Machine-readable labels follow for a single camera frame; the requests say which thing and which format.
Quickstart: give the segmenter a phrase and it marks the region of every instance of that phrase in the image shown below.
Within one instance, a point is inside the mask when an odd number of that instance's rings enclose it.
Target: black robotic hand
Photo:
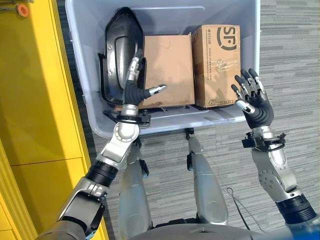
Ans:
[[[254,129],[269,126],[274,119],[274,111],[256,71],[250,68],[247,73],[241,69],[241,76],[236,75],[234,78],[241,89],[231,85],[238,98],[235,104],[243,110],[249,127]]]
[[[139,64],[145,64],[146,62],[143,61],[143,59],[144,58],[142,57],[142,51],[138,51],[132,58],[126,76],[123,104],[138,106],[144,99],[147,99],[152,95],[160,93],[167,88],[167,85],[164,84],[149,89],[141,89],[137,86],[137,79],[140,74],[140,71],[138,70]]]

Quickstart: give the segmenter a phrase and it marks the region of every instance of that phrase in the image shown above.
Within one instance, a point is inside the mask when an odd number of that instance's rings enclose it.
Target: gray carpet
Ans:
[[[89,126],[76,72],[72,43],[64,9],[58,0],[70,71],[77,96],[90,157],[106,140]],[[274,108],[273,129],[287,134],[286,153],[298,185],[313,208],[319,212],[319,1],[261,0],[260,76]],[[276,205],[258,183],[251,151],[243,149],[241,139],[249,128],[245,122],[197,128],[204,155],[213,168],[229,210],[229,225],[244,228],[232,198],[234,194],[265,231],[284,226]],[[186,169],[188,144],[182,131],[143,135],[142,154],[150,176],[145,190],[154,225],[196,215],[192,173]],[[118,239],[117,216],[122,172],[112,183],[105,214],[109,238]],[[248,225],[257,225],[241,208]]]

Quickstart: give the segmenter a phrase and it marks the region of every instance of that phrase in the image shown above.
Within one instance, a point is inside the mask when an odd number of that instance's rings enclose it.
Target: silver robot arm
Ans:
[[[286,135],[275,136],[270,128],[274,112],[266,90],[252,68],[249,73],[242,69],[242,76],[235,76],[240,90],[231,86],[238,98],[235,104],[243,110],[251,128],[247,138],[242,140],[243,147],[252,148],[259,182],[275,202],[291,232],[310,231],[319,224],[319,215],[298,187],[288,166],[284,151]]]
[[[132,143],[139,136],[138,105],[146,98],[163,91],[167,86],[139,89],[137,71],[142,56],[136,55],[126,77],[123,105],[111,140],[104,146],[63,204],[57,221],[37,240],[83,240],[90,239],[98,229],[105,210],[108,188],[119,169],[126,162]]]

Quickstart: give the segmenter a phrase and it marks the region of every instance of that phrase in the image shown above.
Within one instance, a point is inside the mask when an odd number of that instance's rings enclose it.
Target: cardboard box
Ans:
[[[146,36],[145,89],[166,84],[166,90],[148,98],[139,106],[161,108],[195,103],[191,34]]]
[[[231,105],[236,95],[231,84],[240,76],[240,27],[202,25],[192,34],[195,104],[203,107]]]

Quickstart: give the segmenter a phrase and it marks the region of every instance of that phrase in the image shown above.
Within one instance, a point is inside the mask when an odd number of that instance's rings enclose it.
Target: gray plastic bin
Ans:
[[[65,8],[77,71],[88,119],[93,131],[104,138],[114,123],[103,114],[108,104],[100,93],[98,53],[105,50],[105,28],[120,7],[130,7],[145,35],[184,35],[203,24],[240,25],[241,66],[259,73],[260,0],[66,0]],[[236,106],[200,111],[174,107],[151,114],[149,134],[184,128],[244,121]]]

